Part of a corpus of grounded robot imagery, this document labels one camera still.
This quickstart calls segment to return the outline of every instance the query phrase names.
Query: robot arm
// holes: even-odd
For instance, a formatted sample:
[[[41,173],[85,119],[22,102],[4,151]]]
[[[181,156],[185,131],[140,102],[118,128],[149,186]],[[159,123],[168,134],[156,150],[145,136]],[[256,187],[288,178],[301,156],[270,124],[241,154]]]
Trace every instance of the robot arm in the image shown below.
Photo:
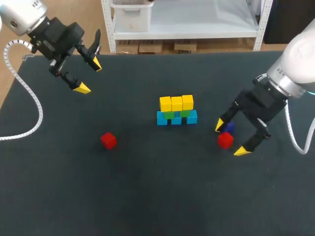
[[[288,44],[267,74],[253,80],[254,88],[241,91],[231,107],[220,116],[216,126],[217,132],[222,132],[238,111],[243,112],[256,128],[255,134],[234,155],[251,153],[263,140],[270,138],[267,125],[284,107],[287,110],[289,98],[300,98],[306,91],[315,92],[314,65],[315,20]]]
[[[33,45],[32,53],[40,51],[51,60],[49,71],[60,76],[72,90],[88,93],[90,90],[78,79],[61,69],[75,49],[84,61],[95,71],[101,66],[96,58],[100,50],[100,30],[95,34],[95,40],[90,48],[82,44],[84,30],[75,22],[65,26],[58,18],[52,20],[46,17],[47,7],[41,0],[0,0],[0,21],[17,36],[27,34]]]

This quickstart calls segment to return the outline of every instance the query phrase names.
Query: white storage bin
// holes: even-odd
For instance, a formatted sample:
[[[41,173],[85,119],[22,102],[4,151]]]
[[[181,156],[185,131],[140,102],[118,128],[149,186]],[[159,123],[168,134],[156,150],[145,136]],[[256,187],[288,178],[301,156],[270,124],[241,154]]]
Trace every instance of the white storage bin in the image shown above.
[[[116,28],[120,32],[146,32],[150,30],[154,2],[146,0],[113,0]]]

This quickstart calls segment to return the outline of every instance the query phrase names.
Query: black cabinet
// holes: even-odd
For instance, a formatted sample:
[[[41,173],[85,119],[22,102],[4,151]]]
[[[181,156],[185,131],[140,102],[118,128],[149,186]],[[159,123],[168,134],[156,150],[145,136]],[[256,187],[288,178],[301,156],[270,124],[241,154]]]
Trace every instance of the black cabinet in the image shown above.
[[[289,43],[315,18],[315,0],[274,0],[264,42]]]

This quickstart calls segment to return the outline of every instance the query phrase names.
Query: yellow cube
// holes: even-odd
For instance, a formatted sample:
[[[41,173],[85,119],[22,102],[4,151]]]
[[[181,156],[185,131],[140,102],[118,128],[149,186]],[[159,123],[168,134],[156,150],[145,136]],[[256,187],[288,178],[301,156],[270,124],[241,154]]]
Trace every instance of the yellow cube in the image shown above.
[[[171,97],[160,97],[159,107],[161,108],[161,112],[171,112],[172,111]]]
[[[172,111],[180,112],[183,110],[182,97],[172,97]]]
[[[192,95],[183,95],[183,111],[192,110],[193,109],[193,98]]]

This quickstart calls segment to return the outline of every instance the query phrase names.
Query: blue cube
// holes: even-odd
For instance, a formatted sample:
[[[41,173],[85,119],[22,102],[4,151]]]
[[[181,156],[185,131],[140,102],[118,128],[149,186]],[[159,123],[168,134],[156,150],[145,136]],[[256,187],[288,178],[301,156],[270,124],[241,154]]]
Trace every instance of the blue cube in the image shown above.
[[[196,110],[191,110],[189,117],[187,117],[187,124],[197,124],[198,116]]]
[[[231,121],[229,124],[227,124],[227,126],[223,129],[223,132],[228,132],[230,134],[233,134],[235,131],[235,124],[233,121]]]
[[[182,124],[182,118],[179,112],[175,112],[175,117],[171,120],[172,125]]]
[[[163,112],[157,112],[157,125],[167,125],[167,119],[164,118]]]

